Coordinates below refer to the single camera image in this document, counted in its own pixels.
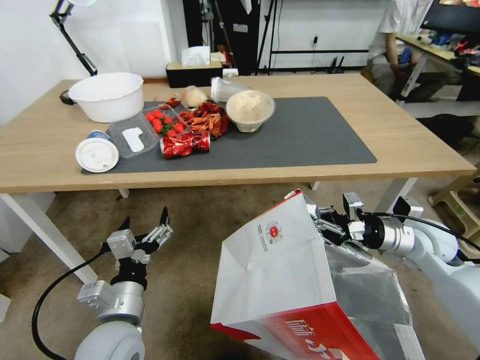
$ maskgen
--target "clear plastic cup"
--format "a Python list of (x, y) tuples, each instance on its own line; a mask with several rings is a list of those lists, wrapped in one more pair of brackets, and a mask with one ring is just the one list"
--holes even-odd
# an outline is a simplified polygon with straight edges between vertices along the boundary
[(223, 80), (221, 77), (212, 77), (211, 79), (210, 97), (216, 103), (226, 103), (232, 95), (245, 90), (250, 90), (250, 88), (245, 85)]

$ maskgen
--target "lamp base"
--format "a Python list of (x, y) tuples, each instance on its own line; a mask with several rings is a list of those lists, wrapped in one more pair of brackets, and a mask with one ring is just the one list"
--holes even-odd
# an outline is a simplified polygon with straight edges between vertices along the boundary
[(68, 90), (65, 90), (64, 92), (62, 92), (60, 94), (60, 100), (62, 103), (66, 104), (66, 105), (75, 105), (76, 102), (73, 101), (70, 97), (69, 97), (69, 91)]

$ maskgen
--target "table leg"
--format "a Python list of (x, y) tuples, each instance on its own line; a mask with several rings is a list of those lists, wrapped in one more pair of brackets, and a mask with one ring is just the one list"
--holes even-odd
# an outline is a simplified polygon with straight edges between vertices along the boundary
[(310, 189), (317, 190), (319, 188), (320, 181), (315, 181), (310, 183)]
[(417, 177), (393, 179), (376, 206), (376, 213), (391, 213), (397, 199), (406, 196), (417, 181)]
[(7, 316), (7, 310), (10, 306), (10, 298), (6, 297), (5, 295), (0, 294), (0, 323), (5, 320), (5, 316)]
[(121, 194), (122, 198), (128, 198), (130, 196), (130, 190), (129, 189), (118, 189), (118, 191)]
[[(0, 194), (0, 199), (37, 234), (68, 268), (73, 269), (85, 262), (77, 250), (29, 195), (3, 193)], [(75, 275), (85, 284), (93, 283), (97, 279), (97, 274), (90, 266), (85, 266), (76, 271)]]
[(403, 100), (396, 101), (398, 105), (402, 106), (405, 103), (404, 99), (406, 99), (409, 96), (410, 92), (415, 88), (415, 83), (419, 78), (420, 73), (424, 69), (424, 66), (427, 63), (427, 59), (428, 58), (426, 55), (422, 55), (420, 57), (420, 60), (418, 60), (418, 62), (416, 63), (415, 68), (411, 72), (410, 77), (408, 78), (405, 86), (403, 87), (403, 90), (401, 91), (401, 96)]

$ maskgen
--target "black box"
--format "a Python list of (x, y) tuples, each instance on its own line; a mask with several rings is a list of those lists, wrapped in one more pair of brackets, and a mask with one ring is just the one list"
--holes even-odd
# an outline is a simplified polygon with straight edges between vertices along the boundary
[(211, 78), (223, 78), (220, 61), (211, 61), (208, 65), (182, 66), (181, 62), (170, 62), (166, 66), (166, 77), (171, 88), (186, 88), (189, 85), (208, 87)]

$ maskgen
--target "white plastic bowl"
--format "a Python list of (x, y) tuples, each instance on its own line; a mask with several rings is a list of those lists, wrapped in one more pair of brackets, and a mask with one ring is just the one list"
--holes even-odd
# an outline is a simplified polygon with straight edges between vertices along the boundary
[[(267, 107), (267, 110), (265, 111), (265, 115), (262, 116), (259, 119), (255, 119), (254, 121), (242, 121), (236, 118), (234, 112), (232, 111), (232, 104), (236, 102), (239, 97), (241, 96), (251, 96), (251, 95), (260, 95), (263, 97), (265, 106)], [(259, 127), (266, 122), (268, 119), (272, 117), (272, 115), (275, 112), (275, 101), (272, 99), (271, 96), (268, 94), (257, 91), (257, 90), (246, 90), (246, 91), (241, 91), (237, 92), (236, 94), (232, 95), (228, 101), (226, 102), (226, 114), (228, 115), (229, 119), (236, 124), (236, 127), (238, 130), (242, 133), (253, 133), (259, 129)]]
[(85, 114), (98, 123), (129, 119), (144, 108), (141, 76), (111, 72), (77, 82), (68, 91)]

